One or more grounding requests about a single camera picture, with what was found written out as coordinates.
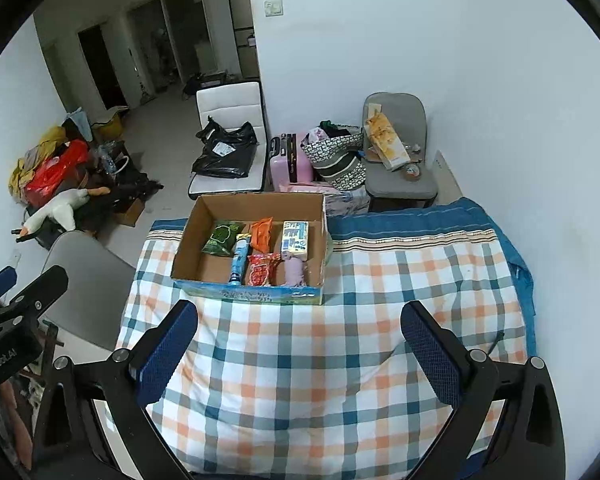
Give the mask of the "left hand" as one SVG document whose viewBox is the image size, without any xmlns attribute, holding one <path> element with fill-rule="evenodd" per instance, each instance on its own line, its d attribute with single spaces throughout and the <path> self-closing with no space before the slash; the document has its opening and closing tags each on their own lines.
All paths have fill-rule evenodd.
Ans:
<svg viewBox="0 0 600 480">
<path fill-rule="evenodd" d="M 1 408 L 4 408 L 9 420 L 12 432 L 15 437 L 15 450 L 18 456 L 18 460 L 22 463 L 22 466 L 27 470 L 32 468 L 32 451 L 33 443 L 29 430 L 27 430 L 22 418 L 20 417 L 17 408 L 17 401 L 12 388 L 12 384 L 8 380 L 0 385 L 0 404 Z"/>
</svg>

